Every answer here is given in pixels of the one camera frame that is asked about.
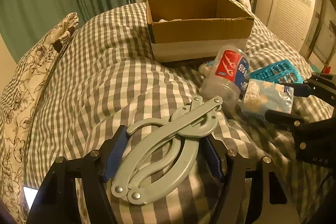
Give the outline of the checkered bed duvet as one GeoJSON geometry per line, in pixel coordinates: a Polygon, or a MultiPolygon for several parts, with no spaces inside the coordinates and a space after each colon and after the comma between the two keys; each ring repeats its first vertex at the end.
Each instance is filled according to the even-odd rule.
{"type": "MultiPolygon", "coordinates": [[[[99,148],[119,125],[145,118],[169,119],[198,93],[203,77],[190,67],[154,61],[146,5],[122,6],[78,28],[60,53],[43,88],[28,139],[23,185],[39,188],[58,156],[76,159],[99,148]]],[[[312,70],[291,46],[254,17],[246,54],[256,70],[289,60],[304,78],[312,70]]],[[[301,223],[307,223],[331,191],[331,170],[295,160],[290,132],[244,116],[217,112],[214,137],[247,158],[269,155],[290,189],[301,223]]],[[[118,223],[209,223],[221,191],[198,155],[189,176],[167,197],[135,206],[111,197],[118,223]]]]}

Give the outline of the dental floss pick jar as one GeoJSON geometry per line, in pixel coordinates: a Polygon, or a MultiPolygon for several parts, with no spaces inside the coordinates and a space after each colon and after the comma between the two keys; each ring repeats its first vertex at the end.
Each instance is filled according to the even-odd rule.
{"type": "Polygon", "coordinates": [[[245,92],[248,73],[248,56],[233,45],[224,46],[219,50],[199,93],[205,100],[220,96],[223,111],[232,111],[245,92]]]}

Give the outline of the cardboard box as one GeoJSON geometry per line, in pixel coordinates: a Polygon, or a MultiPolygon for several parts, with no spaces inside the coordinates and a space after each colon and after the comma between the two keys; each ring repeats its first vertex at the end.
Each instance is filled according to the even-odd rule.
{"type": "Polygon", "coordinates": [[[244,50],[254,23],[235,0],[147,0],[146,19],[160,63],[215,57],[227,44],[244,50]]]}

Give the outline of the teal plastic basket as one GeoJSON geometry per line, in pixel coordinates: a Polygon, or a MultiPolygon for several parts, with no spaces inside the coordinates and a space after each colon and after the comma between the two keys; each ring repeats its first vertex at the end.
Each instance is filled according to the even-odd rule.
{"type": "Polygon", "coordinates": [[[272,63],[249,74],[250,79],[276,84],[302,84],[303,78],[287,59],[272,63]]]}

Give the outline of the grey folding hanger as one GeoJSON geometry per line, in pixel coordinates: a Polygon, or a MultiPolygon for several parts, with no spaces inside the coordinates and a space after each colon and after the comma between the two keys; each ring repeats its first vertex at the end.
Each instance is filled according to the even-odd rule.
{"type": "Polygon", "coordinates": [[[112,181],[113,196],[134,205],[147,205],[176,189],[189,175],[200,141],[217,127],[222,103],[219,96],[207,102],[195,96],[167,120],[148,118],[129,127],[128,135],[144,127],[153,131],[121,162],[112,181]]]}

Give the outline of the floral pillow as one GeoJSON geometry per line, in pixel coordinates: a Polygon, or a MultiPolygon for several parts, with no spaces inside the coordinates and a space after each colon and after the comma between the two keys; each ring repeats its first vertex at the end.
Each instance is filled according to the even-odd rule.
{"type": "Polygon", "coordinates": [[[1,205],[15,223],[25,223],[24,161],[30,129],[43,88],[79,24],[77,12],[66,15],[19,60],[1,94],[1,205]]]}

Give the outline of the crumpled white cloth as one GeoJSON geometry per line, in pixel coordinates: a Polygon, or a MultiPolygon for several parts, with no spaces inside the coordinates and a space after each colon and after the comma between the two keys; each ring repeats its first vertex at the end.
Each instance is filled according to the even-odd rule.
{"type": "Polygon", "coordinates": [[[203,77],[207,77],[213,67],[214,61],[208,61],[205,63],[202,63],[199,67],[198,67],[198,72],[203,76],[203,77]]]}

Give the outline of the white sock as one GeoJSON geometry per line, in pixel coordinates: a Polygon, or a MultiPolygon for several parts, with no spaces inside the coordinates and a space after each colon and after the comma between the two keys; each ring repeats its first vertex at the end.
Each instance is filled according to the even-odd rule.
{"type": "Polygon", "coordinates": [[[165,20],[165,19],[160,19],[159,23],[165,23],[165,22],[170,22],[171,20],[165,20]]]}

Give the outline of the blue tissue packet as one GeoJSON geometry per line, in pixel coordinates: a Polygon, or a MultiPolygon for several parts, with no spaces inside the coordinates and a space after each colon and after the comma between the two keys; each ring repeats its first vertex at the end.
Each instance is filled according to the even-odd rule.
{"type": "Polygon", "coordinates": [[[268,110],[290,114],[293,98],[293,87],[250,79],[240,108],[244,115],[265,119],[268,110]]]}

